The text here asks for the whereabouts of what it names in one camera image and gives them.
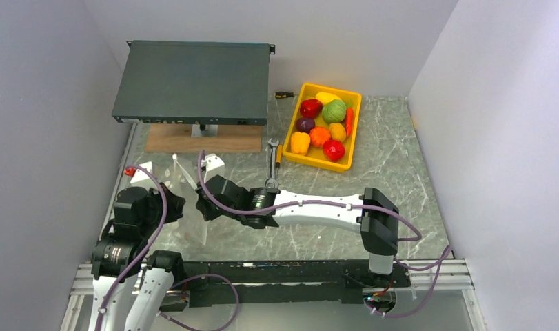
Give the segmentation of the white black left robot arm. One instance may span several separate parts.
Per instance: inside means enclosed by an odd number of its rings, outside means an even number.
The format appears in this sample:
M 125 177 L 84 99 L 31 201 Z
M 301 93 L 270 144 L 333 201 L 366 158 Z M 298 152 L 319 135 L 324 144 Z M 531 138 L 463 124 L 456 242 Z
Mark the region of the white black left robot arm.
M 186 276 L 181 253 L 148 244 L 164 224 L 183 216 L 185 199 L 164 185 L 126 188 L 116 196 L 114 218 L 92 252 L 90 330 L 149 330 L 168 290 Z

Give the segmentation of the clear spotted zip top bag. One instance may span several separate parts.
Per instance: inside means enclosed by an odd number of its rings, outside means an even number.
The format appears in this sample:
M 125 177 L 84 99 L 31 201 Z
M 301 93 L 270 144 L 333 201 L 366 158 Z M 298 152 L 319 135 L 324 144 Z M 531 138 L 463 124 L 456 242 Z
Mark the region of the clear spotted zip top bag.
M 173 194 L 185 199 L 183 217 L 176 222 L 177 231 L 186 241 L 205 245 L 208 228 L 203 215 L 196 209 L 196 166 L 178 154 L 173 154 L 171 160 L 171 165 L 163 173 L 163 182 Z

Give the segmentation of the red apple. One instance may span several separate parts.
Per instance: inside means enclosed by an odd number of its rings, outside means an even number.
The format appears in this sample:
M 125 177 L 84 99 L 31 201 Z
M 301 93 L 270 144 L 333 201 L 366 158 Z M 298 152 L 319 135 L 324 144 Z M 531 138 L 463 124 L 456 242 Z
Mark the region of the red apple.
M 346 149 L 340 141 L 330 139 L 323 145 L 323 154 L 327 160 L 337 162 L 345 156 Z

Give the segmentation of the yellow bell pepper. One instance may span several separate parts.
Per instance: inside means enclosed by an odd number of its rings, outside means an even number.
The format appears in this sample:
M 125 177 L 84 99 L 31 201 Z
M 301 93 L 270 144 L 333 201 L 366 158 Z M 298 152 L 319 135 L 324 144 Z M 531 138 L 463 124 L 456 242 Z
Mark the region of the yellow bell pepper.
M 294 132 L 290 137 L 291 152 L 305 156 L 309 150 L 311 138 L 308 133 Z

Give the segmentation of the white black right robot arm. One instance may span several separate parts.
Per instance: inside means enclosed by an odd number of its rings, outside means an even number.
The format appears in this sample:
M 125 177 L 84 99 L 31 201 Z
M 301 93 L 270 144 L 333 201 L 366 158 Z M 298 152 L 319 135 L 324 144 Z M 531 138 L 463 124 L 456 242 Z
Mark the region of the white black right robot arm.
M 278 188 L 246 189 L 216 175 L 196 189 L 196 209 L 206 221 L 222 215 L 254 228 L 318 225 L 358 234 L 369 254 L 367 278 L 383 286 L 394 275 L 398 252 L 398 208 L 380 190 L 322 197 Z

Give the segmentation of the orange pumpkin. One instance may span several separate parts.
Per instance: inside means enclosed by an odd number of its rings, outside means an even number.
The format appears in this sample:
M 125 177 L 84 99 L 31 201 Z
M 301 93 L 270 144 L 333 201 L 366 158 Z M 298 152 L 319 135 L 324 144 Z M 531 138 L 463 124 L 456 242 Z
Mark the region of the orange pumpkin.
M 316 126 L 309 133 L 311 145 L 315 148 L 322 148 L 331 139 L 329 130 L 324 127 Z

